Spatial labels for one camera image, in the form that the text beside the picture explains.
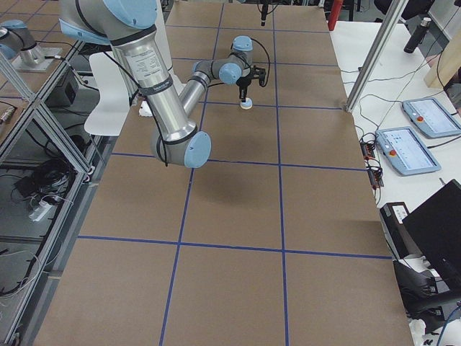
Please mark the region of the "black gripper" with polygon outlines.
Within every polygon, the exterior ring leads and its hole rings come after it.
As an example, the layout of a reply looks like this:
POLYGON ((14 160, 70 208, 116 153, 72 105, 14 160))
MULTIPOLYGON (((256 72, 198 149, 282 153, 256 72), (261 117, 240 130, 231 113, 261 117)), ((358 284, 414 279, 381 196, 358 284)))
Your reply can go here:
POLYGON ((236 85, 239 86, 239 99, 240 103, 247 102, 247 93, 248 86, 251 84, 250 76, 242 76, 236 82, 236 85))
POLYGON ((261 26, 265 26, 269 11, 269 0, 260 0, 261 5, 261 26))

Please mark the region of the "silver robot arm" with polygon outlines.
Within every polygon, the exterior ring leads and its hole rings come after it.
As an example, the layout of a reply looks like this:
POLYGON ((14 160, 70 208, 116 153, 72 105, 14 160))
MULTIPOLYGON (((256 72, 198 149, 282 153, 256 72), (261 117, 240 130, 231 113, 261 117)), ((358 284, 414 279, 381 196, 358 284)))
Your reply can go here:
POLYGON ((248 36, 233 40, 227 58, 200 61, 185 88, 177 92, 174 79, 156 44, 156 1, 61 1, 62 32, 77 40, 111 45, 120 51, 132 79, 156 121, 153 154, 164 164, 196 169, 212 149, 210 136, 190 120, 190 113, 210 82, 239 84, 252 68, 253 43, 248 36))

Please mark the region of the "grey robot base mount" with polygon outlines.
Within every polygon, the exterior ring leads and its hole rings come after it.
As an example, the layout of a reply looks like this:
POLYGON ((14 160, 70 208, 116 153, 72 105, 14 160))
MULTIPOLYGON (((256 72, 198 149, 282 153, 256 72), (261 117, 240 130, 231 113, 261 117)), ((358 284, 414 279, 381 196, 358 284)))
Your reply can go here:
POLYGON ((34 39, 27 25, 19 19, 1 23, 1 54, 12 61, 17 71, 44 72, 62 48, 44 48, 34 39))

